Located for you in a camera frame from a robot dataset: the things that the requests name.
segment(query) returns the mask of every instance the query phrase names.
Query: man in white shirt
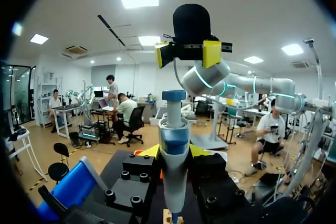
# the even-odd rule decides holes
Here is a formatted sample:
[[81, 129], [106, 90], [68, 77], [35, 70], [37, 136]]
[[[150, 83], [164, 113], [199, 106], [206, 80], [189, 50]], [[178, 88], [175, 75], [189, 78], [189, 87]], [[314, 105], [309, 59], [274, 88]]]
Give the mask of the man in white shirt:
[[112, 107], [114, 104], [114, 101], [117, 100], [118, 85], [114, 81], [114, 76], [111, 74], [106, 77], [106, 80], [107, 80], [107, 83], [109, 84], [109, 90], [104, 90], [104, 92], [109, 94], [106, 97], [106, 100], [107, 100], [107, 104]]
[[260, 119], [256, 132], [258, 137], [257, 142], [254, 144], [251, 152], [251, 168], [245, 173], [245, 176], [251, 176], [258, 172], [258, 155], [262, 150], [275, 156], [280, 155], [284, 160], [286, 173], [290, 172], [289, 156], [282, 144], [282, 140], [285, 137], [286, 124], [282, 116], [280, 116], [280, 112], [275, 107], [275, 101], [276, 99], [271, 102], [271, 113], [264, 115]]
[[[123, 144], [128, 141], [127, 138], [124, 137], [123, 129], [125, 126], [129, 126], [131, 114], [133, 109], [138, 106], [138, 104], [129, 99], [124, 93], [118, 94], [119, 105], [117, 106], [117, 101], [114, 101], [113, 105], [113, 129], [118, 135], [118, 143]], [[119, 120], [117, 117], [117, 113], [122, 113], [123, 121]]]
[[55, 89], [52, 93], [52, 98], [49, 100], [49, 117], [51, 120], [51, 124], [53, 125], [52, 133], [56, 132], [56, 125], [55, 125], [55, 115], [52, 111], [52, 108], [60, 107], [62, 106], [61, 101], [57, 98], [58, 97], [58, 90]]

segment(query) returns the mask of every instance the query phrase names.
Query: man sitting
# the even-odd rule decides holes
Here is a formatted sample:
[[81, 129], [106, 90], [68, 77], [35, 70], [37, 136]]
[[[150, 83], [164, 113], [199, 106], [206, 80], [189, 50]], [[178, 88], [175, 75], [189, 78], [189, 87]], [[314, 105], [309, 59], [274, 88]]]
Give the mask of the man sitting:
[[[129, 126], [130, 117], [133, 112], [133, 109], [138, 106], [138, 104], [129, 99], [124, 93], [118, 94], [119, 105], [117, 106], [117, 100], [114, 100], [113, 104], [113, 129], [118, 135], [118, 143], [123, 144], [128, 141], [126, 137], [124, 137], [123, 129], [124, 126]], [[123, 114], [123, 121], [119, 120], [117, 117], [117, 113]]]
[[285, 137], [285, 121], [275, 107], [275, 100], [271, 102], [271, 113], [264, 115], [258, 124], [256, 132], [258, 138], [251, 152], [252, 164], [245, 176], [251, 176], [258, 172], [258, 155], [262, 150], [266, 153], [273, 153], [275, 156], [280, 155], [283, 158], [286, 173], [290, 172], [289, 155], [281, 142]]
[[55, 125], [55, 115], [54, 115], [54, 112], [53, 112], [53, 108], [56, 108], [56, 107], [60, 107], [62, 106], [61, 104], [61, 101], [57, 98], [58, 97], [58, 90], [57, 89], [54, 89], [54, 92], [52, 93], [52, 98], [49, 100], [49, 117], [50, 117], [50, 120], [51, 120], [51, 124], [53, 125], [53, 128], [52, 128], [52, 133], [55, 133], [56, 132], [56, 125]]

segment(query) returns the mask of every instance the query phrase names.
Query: yellow object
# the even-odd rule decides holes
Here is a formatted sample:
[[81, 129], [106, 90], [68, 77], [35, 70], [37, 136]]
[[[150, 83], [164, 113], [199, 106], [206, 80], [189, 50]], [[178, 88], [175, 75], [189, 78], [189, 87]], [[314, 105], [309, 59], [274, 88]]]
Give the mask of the yellow object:
[[226, 104], [234, 106], [235, 105], [235, 101], [233, 99], [226, 99]]
[[221, 61], [222, 42], [205, 40], [203, 41], [203, 67], [209, 68]]
[[159, 145], [156, 144], [156, 145], [154, 145], [153, 147], [151, 147], [151, 148], [149, 148], [149, 149], [143, 151], [142, 153], [139, 153], [137, 156], [148, 155], [148, 156], [150, 156], [150, 157], [155, 157], [155, 158], [157, 158], [157, 156], [158, 156], [158, 155], [157, 155], [158, 152], [159, 152]]
[[[195, 145], [193, 144], [190, 144], [189, 145], [189, 148], [191, 150], [191, 154], [193, 155], [193, 157], [196, 157], [196, 156], [200, 156], [200, 155], [204, 155], [204, 156], [210, 156], [212, 155], [211, 153], [201, 149], [201, 148], [198, 148], [196, 147]], [[137, 154], [137, 156], [144, 156], [144, 155], [149, 155], [151, 157], [155, 157], [157, 158], [157, 154], [159, 153], [159, 145], [156, 144], [154, 145], [153, 147], [143, 151], [142, 153], [139, 153]]]
[[159, 68], [162, 68], [162, 55], [161, 48], [169, 45], [169, 42], [160, 42], [155, 43], [155, 55], [156, 55], [156, 63]]
[[195, 145], [193, 144], [190, 144], [189, 145], [189, 148], [191, 150], [191, 154], [193, 155], [193, 157], [197, 157], [197, 156], [200, 156], [200, 155], [204, 155], [204, 156], [210, 156], [210, 155], [213, 155], [201, 148], [198, 148], [196, 147]]

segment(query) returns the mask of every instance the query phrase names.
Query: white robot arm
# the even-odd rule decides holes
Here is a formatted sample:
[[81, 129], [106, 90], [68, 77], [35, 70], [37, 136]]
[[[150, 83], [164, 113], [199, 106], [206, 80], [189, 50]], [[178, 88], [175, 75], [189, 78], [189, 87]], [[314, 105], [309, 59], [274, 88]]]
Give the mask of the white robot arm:
[[203, 68], [198, 62], [182, 78], [184, 89], [192, 95], [218, 95], [227, 97], [239, 87], [251, 93], [276, 95], [276, 108], [283, 113], [302, 112], [306, 96], [295, 94], [295, 84], [285, 78], [262, 78], [240, 76], [230, 73], [224, 62]]

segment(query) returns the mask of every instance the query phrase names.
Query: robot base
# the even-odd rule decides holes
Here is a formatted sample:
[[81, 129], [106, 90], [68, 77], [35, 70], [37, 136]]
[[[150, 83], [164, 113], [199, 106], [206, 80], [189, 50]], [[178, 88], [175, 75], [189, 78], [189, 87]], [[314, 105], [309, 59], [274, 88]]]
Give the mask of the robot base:
[[190, 136], [190, 141], [192, 142], [192, 144], [196, 145], [198, 148], [201, 149], [214, 150], [214, 149], [228, 148], [227, 143], [225, 143], [218, 136], [213, 136], [213, 134], [202, 134], [202, 135], [192, 134]]

